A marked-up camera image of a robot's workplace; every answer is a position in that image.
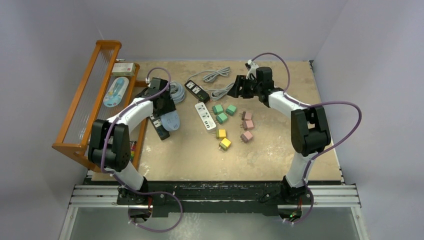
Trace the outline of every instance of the gray wall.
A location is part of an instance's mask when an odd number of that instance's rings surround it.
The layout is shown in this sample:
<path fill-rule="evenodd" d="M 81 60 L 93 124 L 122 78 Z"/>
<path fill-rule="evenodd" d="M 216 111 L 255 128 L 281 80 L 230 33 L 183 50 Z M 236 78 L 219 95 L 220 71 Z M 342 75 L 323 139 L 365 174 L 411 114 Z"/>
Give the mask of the gray wall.
<path fill-rule="evenodd" d="M 57 239 L 87 172 L 51 148 L 100 38 L 80 0 L 0 0 L 0 239 Z"/>
<path fill-rule="evenodd" d="M 337 152 L 346 181 L 357 183 L 371 239 L 424 235 L 423 23 L 422 0 L 349 0 L 315 60 L 322 100 L 363 111 Z M 327 109 L 337 141 L 357 115 Z"/>
<path fill-rule="evenodd" d="M 347 0 L 85 0 L 127 59 L 311 60 Z"/>

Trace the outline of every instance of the yellow cube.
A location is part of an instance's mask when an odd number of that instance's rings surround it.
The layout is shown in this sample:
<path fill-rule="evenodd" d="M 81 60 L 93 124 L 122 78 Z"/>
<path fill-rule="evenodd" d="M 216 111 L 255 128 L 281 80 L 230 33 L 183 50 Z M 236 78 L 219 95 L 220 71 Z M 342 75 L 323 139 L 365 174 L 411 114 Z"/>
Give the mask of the yellow cube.
<path fill-rule="evenodd" d="M 219 143 L 219 147 L 222 148 L 223 150 L 227 151 L 228 148 L 230 148 L 231 142 L 230 140 L 224 138 L 220 143 Z"/>
<path fill-rule="evenodd" d="M 227 137 L 227 133 L 225 129 L 216 130 L 216 139 L 225 139 L 226 137 Z"/>

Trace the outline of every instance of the black power strip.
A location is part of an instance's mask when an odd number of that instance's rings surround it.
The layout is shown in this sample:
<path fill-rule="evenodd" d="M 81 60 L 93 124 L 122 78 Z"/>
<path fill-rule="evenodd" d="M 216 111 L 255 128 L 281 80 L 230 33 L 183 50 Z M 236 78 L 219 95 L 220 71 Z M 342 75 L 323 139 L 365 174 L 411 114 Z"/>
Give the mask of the black power strip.
<path fill-rule="evenodd" d="M 162 126 L 161 118 L 155 117 L 150 115 L 149 117 L 151 124 L 153 125 L 154 129 L 156 130 L 157 135 L 159 136 L 160 140 L 165 140 L 170 137 L 170 132 L 167 131 L 164 126 Z"/>
<path fill-rule="evenodd" d="M 209 94 L 192 80 L 188 80 L 184 84 L 184 86 L 187 91 L 189 91 L 195 98 L 197 98 L 202 103 L 206 103 L 211 99 Z"/>

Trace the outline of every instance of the electrical outlet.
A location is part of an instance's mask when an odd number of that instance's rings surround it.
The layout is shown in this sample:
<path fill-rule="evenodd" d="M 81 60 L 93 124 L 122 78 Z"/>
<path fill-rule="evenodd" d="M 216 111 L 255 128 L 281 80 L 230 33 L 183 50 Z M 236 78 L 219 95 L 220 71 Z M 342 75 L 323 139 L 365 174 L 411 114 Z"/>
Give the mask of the electrical outlet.
<path fill-rule="evenodd" d="M 196 111 L 199 114 L 204 127 L 206 128 L 206 131 L 209 133 L 215 130 L 217 125 L 215 124 L 215 121 L 206 108 L 205 104 L 203 102 L 199 102 L 198 104 L 194 105 L 194 107 L 196 108 Z"/>
<path fill-rule="evenodd" d="M 189 91 L 195 98 L 197 98 L 202 103 L 206 103 L 211 99 L 209 94 L 192 80 L 187 81 L 184 86 L 187 91 Z"/>
<path fill-rule="evenodd" d="M 156 130 L 157 135 L 160 140 L 165 140 L 170 137 L 170 132 L 168 132 L 164 126 L 162 126 L 161 118 L 150 115 L 149 117 L 151 124 L 153 124 L 154 129 Z"/>

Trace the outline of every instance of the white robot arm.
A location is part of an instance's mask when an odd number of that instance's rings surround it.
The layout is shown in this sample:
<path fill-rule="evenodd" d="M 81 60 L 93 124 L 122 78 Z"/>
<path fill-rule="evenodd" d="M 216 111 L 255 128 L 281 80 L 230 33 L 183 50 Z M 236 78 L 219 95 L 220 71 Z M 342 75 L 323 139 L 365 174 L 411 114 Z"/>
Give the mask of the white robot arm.
<path fill-rule="evenodd" d="M 306 190 L 312 157 L 322 152 L 331 142 L 324 108 L 309 107 L 274 86 L 272 70 L 259 67 L 249 60 L 247 75 L 238 75 L 227 95 L 245 99 L 258 97 L 265 106 L 275 109 L 291 120 L 291 143 L 295 149 L 291 167 L 282 180 L 281 193 L 297 197 Z M 308 123 L 315 124 L 311 129 Z"/>
<path fill-rule="evenodd" d="M 102 171 L 116 175 L 125 187 L 141 190 L 145 178 L 130 162 L 130 132 L 144 119 L 151 116 L 166 120 L 167 131 L 175 131 L 180 126 L 174 101 L 171 98 L 167 80 L 153 78 L 149 87 L 142 91 L 124 110 L 107 120 L 97 119 L 92 126 L 88 159 L 102 168 Z M 110 136 L 105 147 L 108 131 Z"/>

